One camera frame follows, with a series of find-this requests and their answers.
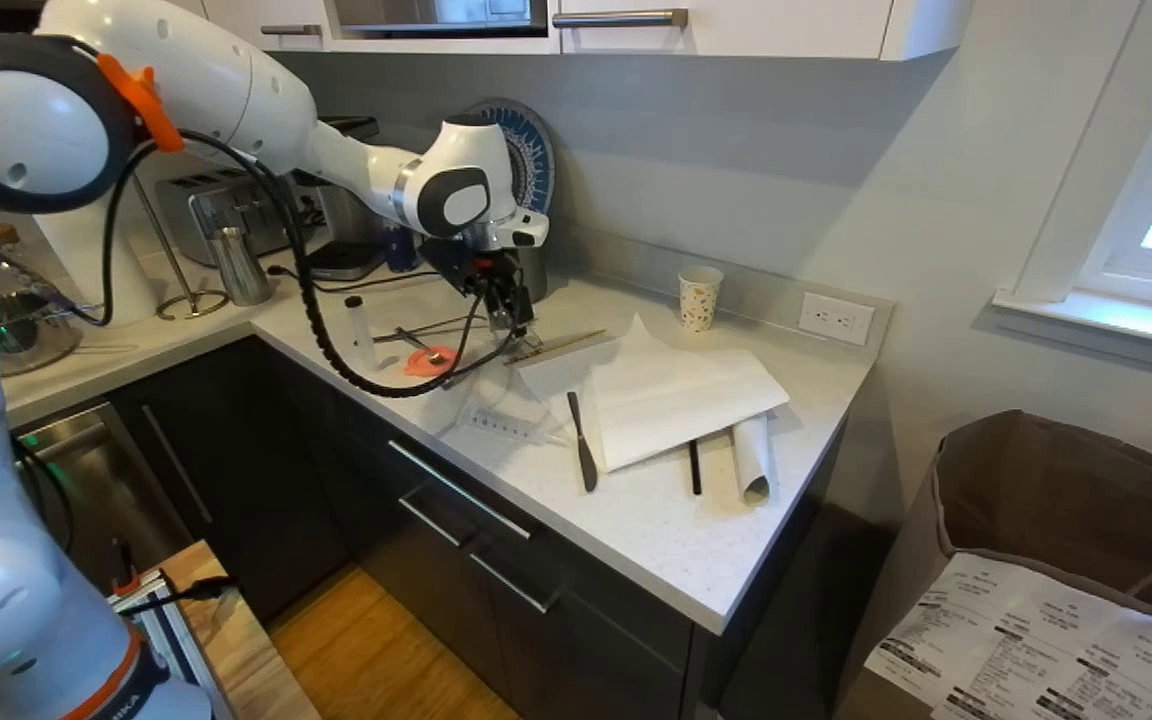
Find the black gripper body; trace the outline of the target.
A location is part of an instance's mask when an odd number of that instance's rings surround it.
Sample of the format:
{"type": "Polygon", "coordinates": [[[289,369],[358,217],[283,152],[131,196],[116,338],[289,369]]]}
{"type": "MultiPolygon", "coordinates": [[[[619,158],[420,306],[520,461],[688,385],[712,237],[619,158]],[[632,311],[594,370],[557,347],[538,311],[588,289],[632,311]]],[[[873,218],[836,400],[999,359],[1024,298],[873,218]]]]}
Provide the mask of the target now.
{"type": "Polygon", "coordinates": [[[436,269],[461,295],[483,298],[493,311],[508,314],[508,303],[529,298],[520,263],[512,250],[476,250],[455,238],[422,238],[420,255],[436,269]]]}

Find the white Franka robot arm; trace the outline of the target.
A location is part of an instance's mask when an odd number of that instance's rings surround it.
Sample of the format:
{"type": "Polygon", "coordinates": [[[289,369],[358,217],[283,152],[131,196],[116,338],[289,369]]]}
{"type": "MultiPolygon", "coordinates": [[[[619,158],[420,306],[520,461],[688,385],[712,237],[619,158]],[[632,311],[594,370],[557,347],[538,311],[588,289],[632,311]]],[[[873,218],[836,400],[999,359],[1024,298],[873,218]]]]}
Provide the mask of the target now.
{"type": "MultiPolygon", "coordinates": [[[[108,205],[139,157],[182,144],[254,175],[308,170],[426,238],[549,237],[501,127],[446,121],[420,152],[351,138],[280,61],[172,0],[48,0],[26,34],[0,33],[0,210],[108,205]]],[[[0,720],[213,716],[48,537],[0,390],[0,720]]]]}

